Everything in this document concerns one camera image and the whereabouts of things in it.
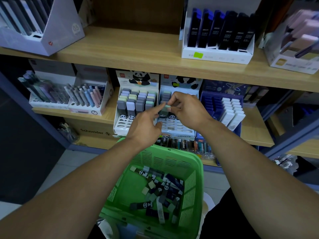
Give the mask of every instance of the tiled floor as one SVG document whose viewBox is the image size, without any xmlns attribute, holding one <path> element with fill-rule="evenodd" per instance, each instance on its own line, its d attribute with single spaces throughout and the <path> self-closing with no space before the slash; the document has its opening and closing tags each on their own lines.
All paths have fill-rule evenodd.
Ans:
<svg viewBox="0 0 319 239">
<path fill-rule="evenodd" d="M 66 150 L 50 172 L 49 176 L 43 182 L 37 194 L 42 193 L 64 176 L 75 170 L 78 166 L 93 159 L 95 156 L 97 155 Z M 204 172 L 204 186 L 204 192 L 212 197 L 215 204 L 218 204 L 226 190 L 229 189 L 229 183 L 225 175 L 210 172 Z M 19 206 L 20 205 L 0 201 L 0 219 L 17 209 Z"/>
</svg>

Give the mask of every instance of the panda cartoon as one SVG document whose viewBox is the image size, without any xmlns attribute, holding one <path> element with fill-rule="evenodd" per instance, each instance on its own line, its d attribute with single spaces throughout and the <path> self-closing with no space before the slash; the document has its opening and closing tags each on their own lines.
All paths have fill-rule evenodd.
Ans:
<svg viewBox="0 0 319 239">
<path fill-rule="evenodd" d="M 133 79 L 129 80 L 130 83 L 132 84 L 138 84 L 138 81 L 141 81 L 141 85 L 150 85 L 149 80 L 150 75 L 147 72 L 142 72 L 142 71 L 135 71 L 135 70 L 131 70 L 131 72 L 133 73 Z"/>
<path fill-rule="evenodd" d="M 172 82 L 173 87 L 181 87 L 181 88 L 191 88 L 196 89 L 198 84 L 196 84 L 196 79 L 191 77 L 177 76 L 176 80 Z"/>
</svg>

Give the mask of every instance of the green plastic basket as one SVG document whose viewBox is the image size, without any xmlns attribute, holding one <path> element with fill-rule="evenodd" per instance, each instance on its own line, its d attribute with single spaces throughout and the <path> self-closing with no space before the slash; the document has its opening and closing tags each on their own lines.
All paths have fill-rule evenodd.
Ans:
<svg viewBox="0 0 319 239">
<path fill-rule="evenodd" d="M 131 166 L 142 169 L 148 166 L 164 173 L 170 173 L 184 181 L 184 194 L 176 224 L 171 223 L 172 213 L 165 224 L 158 218 L 146 216 L 145 209 L 130 210 L 131 203 L 145 202 L 142 189 L 146 185 L 143 176 L 130 171 Z M 144 231 L 151 238 L 196 238 L 199 230 L 204 189 L 203 164 L 193 153 L 152 145 L 136 155 L 108 197 L 100 217 L 112 217 L 129 223 Z"/>
</svg>

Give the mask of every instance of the right hand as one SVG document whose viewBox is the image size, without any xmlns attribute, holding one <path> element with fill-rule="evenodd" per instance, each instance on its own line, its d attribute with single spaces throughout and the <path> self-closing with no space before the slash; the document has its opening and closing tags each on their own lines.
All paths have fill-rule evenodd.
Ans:
<svg viewBox="0 0 319 239">
<path fill-rule="evenodd" d="M 174 113 L 184 126 L 197 132 L 202 132 L 207 122 L 214 121 L 194 95 L 175 91 L 167 105 L 171 106 L 168 111 Z"/>
</svg>

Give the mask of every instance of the hand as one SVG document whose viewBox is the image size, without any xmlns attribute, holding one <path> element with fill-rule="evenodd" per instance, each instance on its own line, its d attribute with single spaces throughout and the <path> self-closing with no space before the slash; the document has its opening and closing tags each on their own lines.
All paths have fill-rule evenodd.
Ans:
<svg viewBox="0 0 319 239">
<path fill-rule="evenodd" d="M 200 133 L 207 122 L 215 121 L 194 95 L 176 91 L 167 105 L 171 106 L 168 111 L 174 113 L 184 126 Z"/>
<path fill-rule="evenodd" d="M 135 117 L 132 125 L 127 133 L 126 139 L 130 139 L 135 146 L 139 146 L 140 150 L 153 145 L 162 132 L 162 122 L 158 122 L 154 126 L 154 119 L 166 104 L 163 103 L 147 111 L 140 112 Z"/>
</svg>

